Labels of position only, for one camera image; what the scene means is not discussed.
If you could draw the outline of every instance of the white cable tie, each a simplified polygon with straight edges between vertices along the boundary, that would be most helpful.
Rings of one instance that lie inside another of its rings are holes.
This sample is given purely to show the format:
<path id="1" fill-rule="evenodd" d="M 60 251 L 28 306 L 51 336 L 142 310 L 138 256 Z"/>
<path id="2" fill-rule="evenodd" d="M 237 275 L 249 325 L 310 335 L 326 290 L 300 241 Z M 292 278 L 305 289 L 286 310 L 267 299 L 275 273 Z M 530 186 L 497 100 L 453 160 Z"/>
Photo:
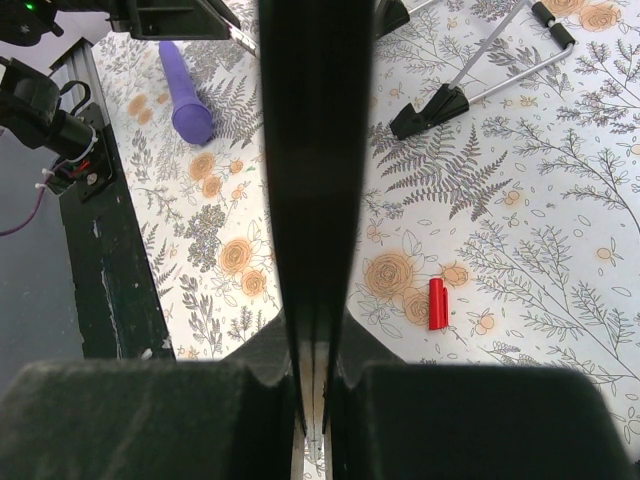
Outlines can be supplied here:
<path id="1" fill-rule="evenodd" d="M 92 126 L 89 126 L 89 128 L 93 131 L 93 136 L 91 137 L 91 142 L 89 143 L 89 145 L 87 146 L 85 151 L 82 152 L 78 158 L 74 158 L 73 160 L 68 160 L 69 163 L 77 163 L 80 160 L 82 160 L 84 157 L 86 157 L 87 154 L 91 151 L 93 146 L 98 141 L 98 135 L 96 134 L 96 130 Z"/>

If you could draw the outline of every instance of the black mount bracket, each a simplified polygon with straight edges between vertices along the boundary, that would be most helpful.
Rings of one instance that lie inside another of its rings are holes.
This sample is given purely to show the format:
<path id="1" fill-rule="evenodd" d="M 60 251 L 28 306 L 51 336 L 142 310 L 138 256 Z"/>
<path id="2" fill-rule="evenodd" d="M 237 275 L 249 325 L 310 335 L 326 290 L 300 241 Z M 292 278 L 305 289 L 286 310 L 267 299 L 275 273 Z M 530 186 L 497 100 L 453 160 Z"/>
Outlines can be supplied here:
<path id="1" fill-rule="evenodd" d="M 522 4 L 516 5 L 514 8 L 522 8 Z M 429 100 L 424 109 L 417 113 L 413 108 L 413 105 L 407 104 L 396 118 L 391 122 L 390 127 L 393 134 L 398 140 L 404 140 L 405 138 L 415 135 L 420 132 L 429 130 L 430 128 L 451 120 L 458 115 L 469 111 L 469 104 L 477 102 L 492 93 L 495 93 L 503 88 L 518 82 L 522 78 L 527 77 L 543 68 L 552 65 L 555 62 L 562 60 L 571 54 L 575 39 L 560 23 L 556 23 L 556 19 L 553 14 L 547 9 L 542 2 L 537 2 L 532 5 L 531 13 L 538 20 L 540 25 L 548 29 L 549 35 L 561 48 L 561 52 L 553 55 L 547 60 L 539 62 L 527 69 L 524 72 L 512 75 L 503 82 L 485 90 L 479 95 L 468 99 L 462 89 L 458 87 L 458 82 L 465 73 L 478 61 L 480 56 L 486 52 L 492 41 L 502 32 L 509 22 L 511 22 L 513 15 L 517 13 L 513 11 L 510 17 L 506 17 L 503 22 L 494 30 L 489 38 L 487 38 L 483 45 L 479 48 L 476 54 L 467 62 L 462 68 L 458 76 L 451 82 L 443 84 L 435 95 Z"/>
<path id="2" fill-rule="evenodd" d="M 104 137 L 105 123 L 96 103 L 89 104 L 78 113 L 78 120 L 95 129 L 98 140 L 91 150 L 81 160 L 73 163 L 71 168 L 65 166 L 56 171 L 48 185 L 56 195 L 63 193 L 72 184 L 76 184 L 76 191 L 81 202 L 102 191 L 115 179 L 112 154 Z M 60 157 L 56 164 L 64 162 Z"/>
<path id="3" fill-rule="evenodd" d="M 380 23 L 376 30 L 376 38 L 384 37 L 395 29 L 409 23 L 409 12 L 400 0 L 389 0 L 382 5 L 380 15 Z"/>

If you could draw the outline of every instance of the black plastic part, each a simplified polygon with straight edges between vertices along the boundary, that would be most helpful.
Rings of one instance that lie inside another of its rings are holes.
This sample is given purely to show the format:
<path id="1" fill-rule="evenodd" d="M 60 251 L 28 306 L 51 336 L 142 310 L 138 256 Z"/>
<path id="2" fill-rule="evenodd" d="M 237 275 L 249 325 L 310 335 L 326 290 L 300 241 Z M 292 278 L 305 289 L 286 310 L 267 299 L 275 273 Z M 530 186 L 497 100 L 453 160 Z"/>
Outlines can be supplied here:
<path id="1" fill-rule="evenodd" d="M 147 349 L 174 358 L 115 136 L 111 126 L 101 133 L 112 181 L 87 201 L 81 182 L 60 196 L 82 350 L 85 358 L 140 358 Z"/>
<path id="2" fill-rule="evenodd" d="M 549 27 L 549 22 L 555 22 L 556 17 L 549 11 L 549 9 L 542 2 L 536 2 L 531 6 L 531 13 L 538 20 L 540 25 L 545 28 Z"/>
<path id="3" fill-rule="evenodd" d="M 57 0 L 61 12 L 108 12 L 111 0 Z"/>
<path id="4" fill-rule="evenodd" d="M 551 34 L 551 38 L 555 40 L 562 50 L 566 50 L 569 45 L 574 45 L 576 43 L 576 40 L 561 23 L 556 23 L 551 27 L 549 29 L 549 33 Z"/>
<path id="5" fill-rule="evenodd" d="M 64 161 L 65 161 L 64 158 L 58 157 L 54 162 L 54 167 Z M 56 195 L 60 195 L 63 192 L 65 192 L 67 188 L 73 185 L 75 180 L 70 175 L 71 170 L 72 170 L 71 168 L 65 168 L 65 166 L 58 168 L 56 170 L 55 175 L 52 177 L 49 177 L 49 180 L 47 181 L 47 186 L 49 187 L 49 190 L 51 190 Z"/>
<path id="6" fill-rule="evenodd" d="M 636 478 L 602 397 L 570 370 L 370 366 L 340 393 L 336 480 Z"/>
<path id="7" fill-rule="evenodd" d="M 93 136 L 93 130 L 82 120 L 58 110 L 43 145 L 64 158 L 75 160 L 87 151 Z"/>
<path id="8" fill-rule="evenodd" d="M 331 428 L 325 436 L 325 463 L 333 466 L 331 476 L 334 480 L 351 478 L 347 472 L 349 432 L 345 402 L 349 389 L 358 384 L 365 368 L 371 363 L 405 365 L 402 359 L 378 341 L 347 311 L 336 358 L 337 375 L 332 383 L 333 395 L 329 406 Z"/>
<path id="9" fill-rule="evenodd" d="M 115 9 L 114 31 L 139 40 L 228 40 L 224 20 L 240 28 L 240 20 L 222 0 L 131 0 L 128 10 Z"/>
<path id="10" fill-rule="evenodd" d="M 278 314 L 222 362 L 243 363 L 258 380 L 271 385 L 291 369 L 284 312 Z"/>
<path id="11" fill-rule="evenodd" d="M 0 42 L 31 47 L 37 44 L 45 33 L 53 32 L 54 35 L 60 36 L 58 33 L 62 32 L 62 29 L 53 21 L 57 12 L 56 4 L 57 2 L 47 0 L 1 1 Z"/>
<path id="12" fill-rule="evenodd" d="M 60 89 L 46 75 L 15 58 L 0 57 L 6 70 L 0 83 L 0 125 L 27 147 L 47 141 L 60 100 Z"/>
<path id="13" fill-rule="evenodd" d="M 378 20 L 378 28 L 376 30 L 376 38 L 383 37 L 395 29 L 409 23 L 409 12 L 400 0 L 390 0 L 383 8 Z"/>
<path id="14" fill-rule="evenodd" d="M 373 5 L 261 0 L 258 10 L 273 243 L 301 387 L 303 357 L 316 371 L 326 361 L 331 377 L 343 321 L 364 174 Z M 326 224 L 340 234 L 323 235 Z M 322 391 L 323 383 L 314 385 Z M 324 393 L 330 398 L 330 385 Z"/>
<path id="15" fill-rule="evenodd" d="M 290 478 L 292 392 L 224 363 L 35 364 L 0 404 L 0 478 Z"/>
<path id="16" fill-rule="evenodd" d="M 421 112 L 417 113 L 410 103 L 400 110 L 391 122 L 391 132 L 398 140 L 404 140 L 468 111 L 469 101 L 462 89 L 449 89 L 449 84 L 445 83 Z"/>

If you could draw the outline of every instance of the red marker cap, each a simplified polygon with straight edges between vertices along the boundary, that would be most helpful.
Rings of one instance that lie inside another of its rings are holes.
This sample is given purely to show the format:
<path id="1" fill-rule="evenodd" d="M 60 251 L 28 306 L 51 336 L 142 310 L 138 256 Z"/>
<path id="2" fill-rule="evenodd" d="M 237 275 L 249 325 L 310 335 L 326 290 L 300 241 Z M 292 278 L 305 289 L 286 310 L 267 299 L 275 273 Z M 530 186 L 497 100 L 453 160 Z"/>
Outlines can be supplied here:
<path id="1" fill-rule="evenodd" d="M 429 281 L 429 330 L 449 326 L 449 296 L 441 278 Z"/>

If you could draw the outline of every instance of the black cable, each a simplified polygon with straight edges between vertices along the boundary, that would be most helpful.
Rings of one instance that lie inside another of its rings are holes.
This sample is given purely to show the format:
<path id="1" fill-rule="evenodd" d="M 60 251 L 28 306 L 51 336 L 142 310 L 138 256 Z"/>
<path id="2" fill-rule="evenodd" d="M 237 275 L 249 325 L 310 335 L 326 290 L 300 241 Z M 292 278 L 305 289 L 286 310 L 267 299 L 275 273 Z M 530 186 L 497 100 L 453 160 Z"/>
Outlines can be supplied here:
<path id="1" fill-rule="evenodd" d="M 64 86 L 60 89 L 60 96 L 67 93 L 76 85 L 80 85 L 82 87 L 82 89 L 84 90 L 84 96 L 82 97 L 82 100 L 80 100 L 76 104 L 76 106 L 73 107 L 73 109 L 71 109 L 71 111 L 69 112 L 69 115 L 72 115 L 74 117 L 76 113 L 78 113 L 78 110 L 84 107 L 87 104 L 87 102 L 91 99 L 91 88 L 87 83 L 82 82 L 80 80 L 71 80 L 70 82 L 65 83 Z"/>

